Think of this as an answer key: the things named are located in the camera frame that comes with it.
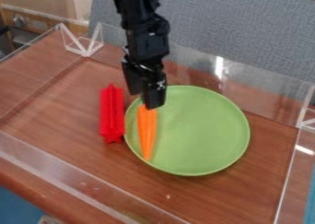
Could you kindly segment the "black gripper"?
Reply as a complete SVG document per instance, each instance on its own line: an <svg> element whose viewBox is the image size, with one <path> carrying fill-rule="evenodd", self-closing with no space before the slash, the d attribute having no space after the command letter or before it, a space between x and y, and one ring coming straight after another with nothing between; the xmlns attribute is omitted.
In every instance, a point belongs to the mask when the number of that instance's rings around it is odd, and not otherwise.
<svg viewBox="0 0 315 224"><path fill-rule="evenodd" d="M120 26L125 31L126 59L121 69L132 95L141 92L148 110L165 104L166 80L162 72L162 58L169 54L169 23L156 13L158 0L113 0L120 14Z"/></svg>

